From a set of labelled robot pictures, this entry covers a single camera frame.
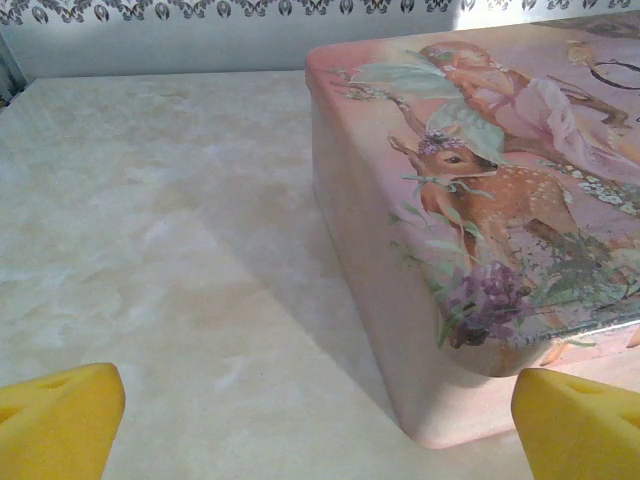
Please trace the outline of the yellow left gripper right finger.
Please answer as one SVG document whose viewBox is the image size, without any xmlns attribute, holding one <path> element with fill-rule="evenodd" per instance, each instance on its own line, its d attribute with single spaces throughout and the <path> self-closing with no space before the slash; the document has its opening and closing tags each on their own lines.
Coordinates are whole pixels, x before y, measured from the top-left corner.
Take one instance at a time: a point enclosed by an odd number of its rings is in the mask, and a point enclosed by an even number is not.
<svg viewBox="0 0 640 480">
<path fill-rule="evenodd" d="M 639 394 L 540 368 L 514 388 L 514 424 L 532 475 L 639 478 Z"/>
</svg>

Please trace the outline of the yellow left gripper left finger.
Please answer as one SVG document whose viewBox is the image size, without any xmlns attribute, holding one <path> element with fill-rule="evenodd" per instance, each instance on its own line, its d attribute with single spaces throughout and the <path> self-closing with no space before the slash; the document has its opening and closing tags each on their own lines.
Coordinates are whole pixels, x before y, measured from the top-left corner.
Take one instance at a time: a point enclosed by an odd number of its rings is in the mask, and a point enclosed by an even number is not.
<svg viewBox="0 0 640 480">
<path fill-rule="evenodd" d="M 111 363 L 2 387 L 1 477 L 100 479 L 124 409 L 124 386 Z"/>
</svg>

